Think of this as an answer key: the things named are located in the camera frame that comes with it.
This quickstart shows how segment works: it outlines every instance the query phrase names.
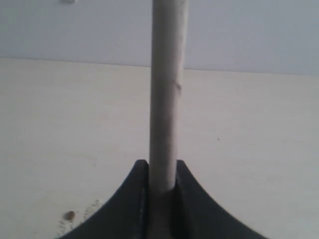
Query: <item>small debris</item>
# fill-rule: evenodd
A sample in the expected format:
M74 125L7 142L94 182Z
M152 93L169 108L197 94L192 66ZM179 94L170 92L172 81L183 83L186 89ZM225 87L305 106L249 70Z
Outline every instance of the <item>small debris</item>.
M74 211L69 211L67 212L66 214L64 214L63 218L65 220L68 220L68 221L72 221L75 217L75 212Z

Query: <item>white wall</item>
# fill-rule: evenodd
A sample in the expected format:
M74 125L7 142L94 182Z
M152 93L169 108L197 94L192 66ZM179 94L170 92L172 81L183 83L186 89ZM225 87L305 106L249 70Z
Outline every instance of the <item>white wall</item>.
M179 158L270 239L319 235L318 79L184 72ZM0 59L0 238L51 239L108 200L148 158L149 104L149 68Z
M1 0L0 56L148 66L151 0ZM319 1L190 0L186 66L319 75Z

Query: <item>white surface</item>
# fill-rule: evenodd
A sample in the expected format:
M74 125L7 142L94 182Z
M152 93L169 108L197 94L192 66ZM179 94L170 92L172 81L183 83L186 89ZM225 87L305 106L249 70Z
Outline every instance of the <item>white surface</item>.
M111 197L148 156L149 88L149 68L0 59L1 238L54 238ZM186 70L179 157L253 229L316 239L318 105L316 77Z
M149 66L151 0L1 0L0 57ZM319 75L319 1L192 0L186 66Z

